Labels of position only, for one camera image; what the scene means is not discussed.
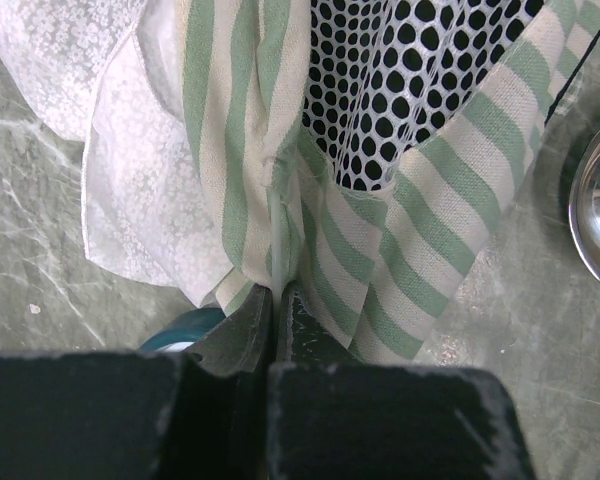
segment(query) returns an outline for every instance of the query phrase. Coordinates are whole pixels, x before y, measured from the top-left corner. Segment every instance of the white floral lace fabric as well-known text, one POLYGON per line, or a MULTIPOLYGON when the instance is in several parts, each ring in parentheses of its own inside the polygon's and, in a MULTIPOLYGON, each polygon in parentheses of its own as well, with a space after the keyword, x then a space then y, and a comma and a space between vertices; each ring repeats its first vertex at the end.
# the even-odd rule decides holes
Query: white floral lace fabric
POLYGON ((34 112, 86 141, 87 258, 197 306, 233 266, 183 121, 176 0, 0 0, 0 57, 34 112))

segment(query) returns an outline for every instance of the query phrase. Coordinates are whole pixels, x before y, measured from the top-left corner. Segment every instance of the black polka dot fabric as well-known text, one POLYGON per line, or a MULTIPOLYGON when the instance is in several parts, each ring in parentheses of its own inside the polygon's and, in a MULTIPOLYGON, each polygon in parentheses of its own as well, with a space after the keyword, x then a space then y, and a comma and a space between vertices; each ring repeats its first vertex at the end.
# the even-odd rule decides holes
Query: black polka dot fabric
POLYGON ((303 124, 336 182, 378 190, 448 121, 542 0, 312 0, 303 124))

